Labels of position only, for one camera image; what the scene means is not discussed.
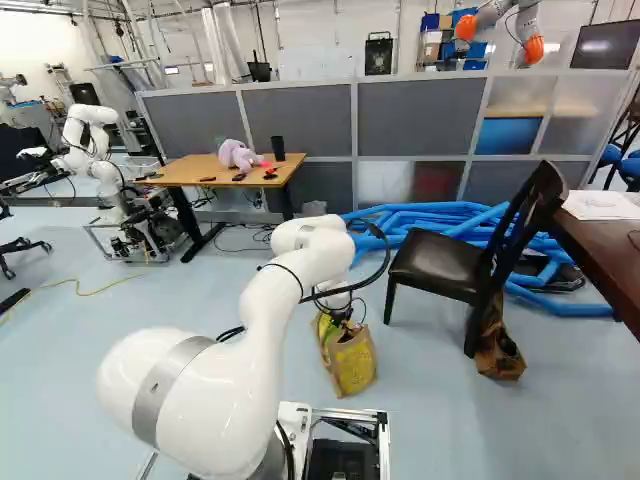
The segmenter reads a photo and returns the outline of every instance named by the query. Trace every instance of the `black cup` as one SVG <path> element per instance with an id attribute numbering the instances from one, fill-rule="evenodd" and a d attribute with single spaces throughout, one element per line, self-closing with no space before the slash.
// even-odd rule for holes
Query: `black cup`
<path id="1" fill-rule="evenodd" d="M 284 162 L 286 157 L 284 155 L 284 139 L 282 135 L 274 135 L 271 137 L 271 148 L 273 148 L 273 154 L 276 157 L 277 162 Z"/>

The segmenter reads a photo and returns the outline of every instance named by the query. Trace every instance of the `brown paper bag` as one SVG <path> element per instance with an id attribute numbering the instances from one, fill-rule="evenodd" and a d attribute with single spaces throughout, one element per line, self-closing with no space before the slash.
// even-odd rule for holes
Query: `brown paper bag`
<path id="1" fill-rule="evenodd" d="M 495 380 L 516 381 L 527 364 L 502 321 L 504 293 L 497 293 L 482 319 L 481 337 L 474 360 L 478 372 Z"/>
<path id="2" fill-rule="evenodd" d="M 322 312 L 312 326 L 338 398 L 355 395 L 371 385 L 376 378 L 376 353 L 369 327 L 356 326 L 351 320 L 345 328 L 336 327 Z"/>

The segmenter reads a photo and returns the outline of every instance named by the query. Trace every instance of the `chair seat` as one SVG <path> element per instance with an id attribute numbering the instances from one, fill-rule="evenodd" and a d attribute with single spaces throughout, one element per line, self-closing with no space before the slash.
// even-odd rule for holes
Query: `chair seat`
<path id="1" fill-rule="evenodd" d="M 622 152 L 615 145 L 607 145 L 600 157 L 600 166 L 619 164 L 622 160 Z"/>
<path id="2" fill-rule="evenodd" d="M 398 283 L 472 304 L 482 252 L 462 240 L 412 229 L 391 263 L 389 274 Z"/>
<path id="3" fill-rule="evenodd" d="M 620 174 L 627 177 L 640 177 L 640 158 L 629 156 L 628 159 L 623 160 L 620 165 Z"/>

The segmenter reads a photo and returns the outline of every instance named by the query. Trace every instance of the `wooden table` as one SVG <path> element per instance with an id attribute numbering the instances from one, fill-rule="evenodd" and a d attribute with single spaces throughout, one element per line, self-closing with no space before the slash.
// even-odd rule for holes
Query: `wooden table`
<path id="1" fill-rule="evenodd" d="M 217 155 L 187 155 L 186 157 L 174 160 L 169 165 L 158 169 L 156 173 L 161 174 L 160 178 L 146 178 L 138 180 L 137 185 L 148 185 L 152 187 L 167 187 L 173 204 L 178 210 L 178 220 L 187 235 L 193 241 L 193 245 L 182 256 L 181 261 L 187 263 L 204 247 L 209 241 L 222 231 L 224 222 L 218 222 L 207 233 L 203 234 L 198 226 L 191 204 L 184 195 L 181 187 L 210 187 L 210 188 L 275 188 L 280 193 L 282 203 L 282 216 L 284 220 L 293 218 L 293 204 L 289 195 L 288 182 L 293 173 L 300 167 L 306 153 L 287 153 L 286 159 L 276 162 L 273 154 L 265 154 L 265 160 L 272 162 L 268 168 L 276 168 L 276 178 L 265 180 L 264 171 L 267 167 L 254 167 L 247 176 L 238 182 L 232 178 L 237 175 L 238 169 L 224 167 Z M 215 180 L 201 182 L 201 178 L 215 177 Z"/>
<path id="2" fill-rule="evenodd" d="M 640 246 L 640 221 L 581 221 L 562 209 L 553 220 L 552 235 L 640 341 L 640 251 L 627 236 L 638 230 Z"/>

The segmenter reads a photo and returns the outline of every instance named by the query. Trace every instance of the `red object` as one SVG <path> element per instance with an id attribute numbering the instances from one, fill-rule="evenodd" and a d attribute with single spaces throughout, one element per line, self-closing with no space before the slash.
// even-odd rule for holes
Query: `red object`
<path id="1" fill-rule="evenodd" d="M 538 63 L 544 57 L 544 39 L 534 35 L 524 44 L 524 61 L 527 65 Z"/>
<path id="2" fill-rule="evenodd" d="M 477 24 L 475 15 L 464 15 L 456 25 L 456 37 L 470 42 L 476 34 Z"/>

